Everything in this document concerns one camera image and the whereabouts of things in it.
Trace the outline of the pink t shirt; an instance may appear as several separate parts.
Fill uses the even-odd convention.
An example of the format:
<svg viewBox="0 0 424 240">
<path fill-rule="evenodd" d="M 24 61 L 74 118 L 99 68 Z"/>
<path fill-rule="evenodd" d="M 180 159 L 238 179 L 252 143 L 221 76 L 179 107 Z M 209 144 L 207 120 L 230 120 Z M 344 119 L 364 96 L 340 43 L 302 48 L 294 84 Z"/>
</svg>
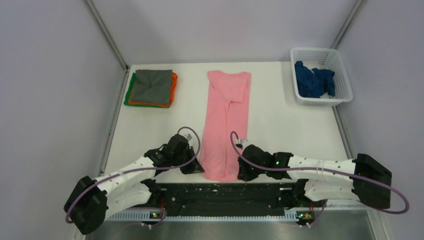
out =
<svg viewBox="0 0 424 240">
<path fill-rule="evenodd" d="M 238 155 L 231 144 L 231 132 L 247 138 L 251 74 L 213 70 L 209 80 L 206 119 L 203 129 L 200 164 L 204 177 L 216 182 L 238 178 Z"/>
</svg>

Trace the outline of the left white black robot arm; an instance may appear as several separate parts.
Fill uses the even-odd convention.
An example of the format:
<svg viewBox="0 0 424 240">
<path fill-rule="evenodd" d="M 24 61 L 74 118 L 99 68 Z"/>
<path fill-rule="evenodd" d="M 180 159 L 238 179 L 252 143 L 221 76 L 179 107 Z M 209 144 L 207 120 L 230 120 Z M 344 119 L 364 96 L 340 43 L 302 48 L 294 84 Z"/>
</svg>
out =
<svg viewBox="0 0 424 240">
<path fill-rule="evenodd" d="M 63 207 L 65 221 L 74 224 L 82 235 L 88 235 L 106 219 L 130 207 L 156 206 L 161 194 L 153 178 L 194 162 L 200 152 L 193 149 L 194 141 L 201 143 L 195 131 L 178 132 L 167 143 L 148 150 L 119 170 L 96 178 L 81 178 Z"/>
</svg>

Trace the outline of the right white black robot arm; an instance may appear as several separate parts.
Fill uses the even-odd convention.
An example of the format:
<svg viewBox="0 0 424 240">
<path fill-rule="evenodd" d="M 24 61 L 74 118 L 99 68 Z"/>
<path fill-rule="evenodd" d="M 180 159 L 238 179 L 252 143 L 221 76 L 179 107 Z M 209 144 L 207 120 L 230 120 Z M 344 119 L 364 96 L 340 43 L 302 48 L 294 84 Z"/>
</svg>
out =
<svg viewBox="0 0 424 240">
<path fill-rule="evenodd" d="M 323 160 L 289 152 L 271 154 L 250 144 L 237 161 L 239 180 L 249 182 L 265 174 L 275 180 L 295 181 L 293 200 L 299 206 L 321 200 L 354 200 L 383 210 L 391 206 L 388 187 L 392 184 L 392 172 L 368 154 Z"/>
</svg>

